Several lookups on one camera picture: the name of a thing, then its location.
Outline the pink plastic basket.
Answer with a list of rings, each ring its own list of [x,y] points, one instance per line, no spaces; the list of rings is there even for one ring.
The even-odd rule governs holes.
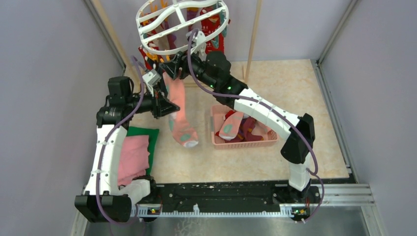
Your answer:
[[[220,130],[224,123],[222,116],[226,115],[230,110],[229,107],[224,105],[213,105],[210,109],[210,139],[216,149],[270,147],[280,139],[276,132],[267,128],[262,123],[256,122],[252,133],[262,136],[263,140],[225,142],[225,140],[216,136],[216,132]]]

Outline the white plastic clip hanger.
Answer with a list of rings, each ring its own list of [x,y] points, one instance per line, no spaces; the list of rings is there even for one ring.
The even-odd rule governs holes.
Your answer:
[[[165,37],[169,34],[174,34],[178,31],[181,31],[182,29],[187,28],[192,23],[198,23],[202,20],[207,20],[208,18],[220,15],[223,17],[223,20],[220,22],[220,26],[216,27],[215,30],[206,35],[206,43],[215,39],[218,35],[220,35],[228,26],[229,24],[229,9],[224,1],[222,0],[181,0],[172,1],[172,4],[167,5],[163,7],[162,9],[159,9],[155,12],[144,14],[145,10],[152,5],[153,1],[148,0],[146,1],[138,10],[136,14],[136,24],[137,24],[137,30],[140,37],[141,44],[149,50],[149,52],[152,52],[157,55],[166,56],[166,55],[174,55],[178,52],[187,51],[188,46],[184,45],[181,47],[176,47],[170,50],[153,50],[152,48],[149,48],[148,45],[146,45],[150,41],[154,41],[156,39],[160,39],[162,37]],[[186,15],[183,13],[184,9],[190,8],[190,7],[197,7],[197,8],[204,8],[204,7],[210,7],[216,5],[217,8],[215,8],[212,11],[209,11],[207,13],[204,13],[200,16],[197,16],[193,20],[187,21]],[[168,28],[163,29],[160,32],[155,33],[153,36],[150,36],[146,39],[144,39],[144,34],[147,32],[152,31],[153,29],[157,29],[166,19],[168,19],[172,14],[176,15],[179,19],[179,23]],[[140,26],[140,23],[154,18],[153,22],[148,24],[147,26]]]

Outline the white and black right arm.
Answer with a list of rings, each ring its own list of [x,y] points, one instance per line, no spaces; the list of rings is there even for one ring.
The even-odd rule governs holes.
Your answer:
[[[281,155],[289,162],[289,198],[301,203],[308,197],[312,171],[309,161],[316,162],[313,152],[315,141],[314,119],[305,113],[298,116],[289,113],[261,98],[247,84],[231,75],[231,63],[223,52],[214,51],[205,60],[197,54],[180,52],[160,67],[172,79],[184,79],[191,75],[207,85],[208,93],[222,105],[249,115],[273,130],[284,141]]]

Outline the purple striped sock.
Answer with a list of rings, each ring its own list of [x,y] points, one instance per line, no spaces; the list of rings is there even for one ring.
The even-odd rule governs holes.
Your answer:
[[[263,141],[264,140],[263,136],[254,135],[252,133],[255,127],[256,127],[256,120],[254,118],[251,118],[251,117],[243,118],[239,126],[238,134],[236,136],[237,139],[241,142]]]

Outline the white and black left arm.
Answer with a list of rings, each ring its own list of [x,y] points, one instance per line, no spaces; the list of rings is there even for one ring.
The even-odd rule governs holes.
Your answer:
[[[122,144],[134,114],[150,112],[160,118],[179,107],[166,95],[163,79],[144,76],[140,93],[134,93],[131,78],[108,80],[109,94],[96,114],[96,151],[89,181],[81,195],[75,197],[75,208],[91,223],[125,224],[140,202],[152,203],[158,191],[153,177],[134,177],[123,188],[118,184],[118,166]]]

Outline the red santa sock front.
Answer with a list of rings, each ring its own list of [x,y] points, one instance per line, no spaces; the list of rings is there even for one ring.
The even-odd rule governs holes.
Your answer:
[[[224,116],[223,116],[223,121],[225,121],[229,116],[231,116],[232,114],[234,114],[235,111],[234,110],[229,110]],[[217,131],[215,133],[215,136],[219,137],[219,131]]]

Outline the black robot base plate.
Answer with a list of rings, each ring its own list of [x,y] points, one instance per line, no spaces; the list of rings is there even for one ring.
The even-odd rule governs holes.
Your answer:
[[[156,183],[151,193],[139,204],[167,204],[170,200],[261,200],[279,203],[319,202],[318,187],[309,186],[302,193],[292,189],[287,180],[197,182],[197,183]]]

